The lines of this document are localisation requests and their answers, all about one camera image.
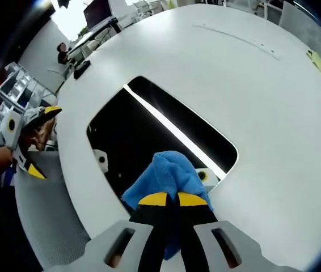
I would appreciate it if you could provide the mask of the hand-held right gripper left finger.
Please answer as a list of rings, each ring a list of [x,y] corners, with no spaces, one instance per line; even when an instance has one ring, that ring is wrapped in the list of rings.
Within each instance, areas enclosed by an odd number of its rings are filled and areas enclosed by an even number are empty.
[[[48,271],[160,271],[167,244],[168,194],[141,199],[128,221],[120,220],[85,246],[84,254]]]

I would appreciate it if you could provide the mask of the person's left hand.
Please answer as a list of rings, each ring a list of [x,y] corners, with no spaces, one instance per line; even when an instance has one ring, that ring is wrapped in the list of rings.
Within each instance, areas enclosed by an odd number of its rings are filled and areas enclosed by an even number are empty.
[[[38,151],[44,151],[45,145],[51,137],[55,121],[56,119],[52,118],[40,128],[30,131],[26,134],[22,134],[20,142],[24,144],[26,149],[28,149],[31,145],[34,145]]]

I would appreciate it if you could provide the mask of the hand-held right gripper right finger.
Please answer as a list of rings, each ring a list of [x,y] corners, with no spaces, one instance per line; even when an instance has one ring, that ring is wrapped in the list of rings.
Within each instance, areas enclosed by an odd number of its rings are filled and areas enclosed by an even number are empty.
[[[186,271],[297,271],[266,259],[260,245],[227,221],[206,200],[178,193],[180,250]]]

